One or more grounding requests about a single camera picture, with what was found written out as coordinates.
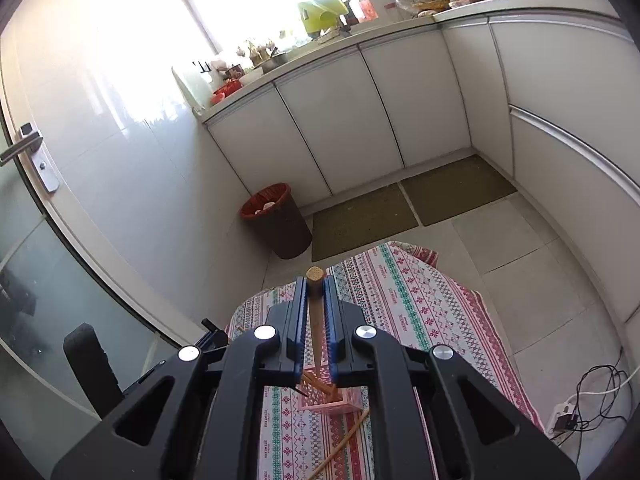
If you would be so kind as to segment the wooden chopstick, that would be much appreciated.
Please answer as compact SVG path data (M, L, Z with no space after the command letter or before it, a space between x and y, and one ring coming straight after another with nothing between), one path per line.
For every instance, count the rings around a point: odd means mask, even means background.
M332 463L332 460L334 460L337 454L349 444L349 441L352 440L352 437L358 432L360 427L369 418L369 415L370 408L365 408L357 421L354 423L354 426L352 426L352 428L348 430L348 433L344 435L344 438L340 442L338 442L338 445L331 451L331 453L326 456L326 458L322 460L322 462L316 468L314 468L314 471L307 478L308 480L314 480L315 478L317 478L318 475L321 474L322 471L324 471L330 463Z
M317 377L320 377L320 367L322 363L324 327L323 279L324 271L318 266L312 266L306 272L308 314L310 319L312 351L314 352L314 372Z
M328 403L341 400L341 396L338 393L336 385L322 382L320 378L318 378L311 372L308 372L308 370L303 371L303 382L306 382L308 385L311 385L311 387L314 387L316 390L322 392L324 394L324 397L326 398L326 402Z

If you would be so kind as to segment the black chopstick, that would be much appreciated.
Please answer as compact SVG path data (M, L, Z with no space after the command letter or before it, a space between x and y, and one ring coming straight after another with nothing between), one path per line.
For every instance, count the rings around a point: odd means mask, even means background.
M301 394L302 396L304 396L305 398L308 398L308 393L306 393L306 391L303 389L302 386L296 386L294 388L294 391L296 391L297 393Z

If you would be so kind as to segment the wooden chopstick in basket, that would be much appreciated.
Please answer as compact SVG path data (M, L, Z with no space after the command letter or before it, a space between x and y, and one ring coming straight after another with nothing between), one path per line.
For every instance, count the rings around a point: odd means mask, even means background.
M326 398L326 402L328 403L341 400L341 396L338 393L336 385L322 382L320 378L318 378L311 372L308 372L308 370L303 371L303 382L306 382L308 385L311 385L311 387L314 387L316 390L322 392L324 394L324 397Z

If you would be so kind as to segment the patterned pink green tablecloth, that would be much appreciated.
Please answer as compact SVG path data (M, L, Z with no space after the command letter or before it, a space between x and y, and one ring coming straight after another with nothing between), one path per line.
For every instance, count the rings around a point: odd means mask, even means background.
M542 421L512 366L509 345L483 295L439 270L438 255L413 244L385 242L326 268L337 295L356 304L366 322L423 351L454 348L536 426ZM302 395L268 387L262 402L257 475L307 479L359 418L359 412L321 415L303 411ZM370 422L316 479L374 476Z

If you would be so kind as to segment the pink lattice utensil basket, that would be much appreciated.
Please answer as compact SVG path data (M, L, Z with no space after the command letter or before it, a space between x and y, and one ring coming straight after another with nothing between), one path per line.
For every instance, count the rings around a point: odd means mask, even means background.
M358 388L337 388L318 378L314 373L303 371L299 401L303 411L321 415L355 413L363 409L362 393Z

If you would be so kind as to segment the red rimmed trash bin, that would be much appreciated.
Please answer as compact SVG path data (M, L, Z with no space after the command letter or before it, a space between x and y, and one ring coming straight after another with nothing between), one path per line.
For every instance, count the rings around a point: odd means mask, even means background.
M281 259L296 258L312 242L310 229L287 183L269 185L250 196L240 209L240 217Z

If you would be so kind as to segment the olive floor mat left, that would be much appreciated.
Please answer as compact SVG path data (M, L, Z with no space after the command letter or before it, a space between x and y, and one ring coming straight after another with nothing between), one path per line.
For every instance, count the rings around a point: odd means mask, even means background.
M312 220L311 260L319 261L418 225L397 183L318 211Z

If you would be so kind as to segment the olive floor mat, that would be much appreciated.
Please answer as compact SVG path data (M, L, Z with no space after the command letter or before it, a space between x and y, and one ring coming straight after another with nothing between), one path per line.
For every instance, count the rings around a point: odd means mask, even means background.
M401 181L424 226L438 223L516 192L516 188L478 155Z
M312 220L311 260L319 261L418 225L397 183L318 211Z

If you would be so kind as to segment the olive floor mat right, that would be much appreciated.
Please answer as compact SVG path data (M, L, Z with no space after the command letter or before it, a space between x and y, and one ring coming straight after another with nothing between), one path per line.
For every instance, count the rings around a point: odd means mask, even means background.
M424 226L438 223L516 192L516 188L478 155L401 181Z

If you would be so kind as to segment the red bowl on counter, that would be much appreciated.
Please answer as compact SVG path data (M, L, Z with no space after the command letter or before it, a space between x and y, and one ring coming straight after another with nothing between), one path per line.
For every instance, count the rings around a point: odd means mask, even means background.
M216 105L223 101L228 96L231 96L234 92L239 91L242 88L242 82L239 79L229 79L221 87L216 89L209 99L210 104Z

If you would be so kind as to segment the white power strip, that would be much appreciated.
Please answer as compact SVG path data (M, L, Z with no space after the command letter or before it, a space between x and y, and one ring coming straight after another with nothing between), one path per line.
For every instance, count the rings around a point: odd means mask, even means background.
M555 405L546 426L546 435L549 438L571 432L577 428L578 399L578 394L574 393L567 400Z

